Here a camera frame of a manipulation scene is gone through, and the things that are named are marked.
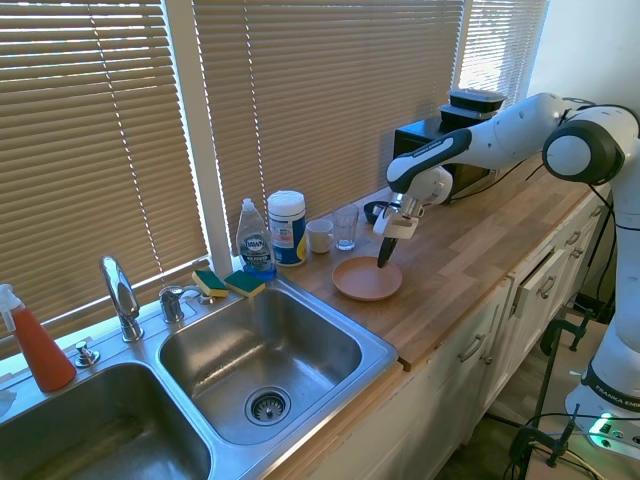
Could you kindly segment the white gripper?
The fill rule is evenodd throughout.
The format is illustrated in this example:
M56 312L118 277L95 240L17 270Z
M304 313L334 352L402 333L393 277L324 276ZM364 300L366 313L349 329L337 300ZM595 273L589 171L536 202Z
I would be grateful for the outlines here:
M414 198L390 202L379 213L373 227L375 234L384 237L377 258L378 268L383 268L389 261L398 239L412 237L423 213L422 204Z

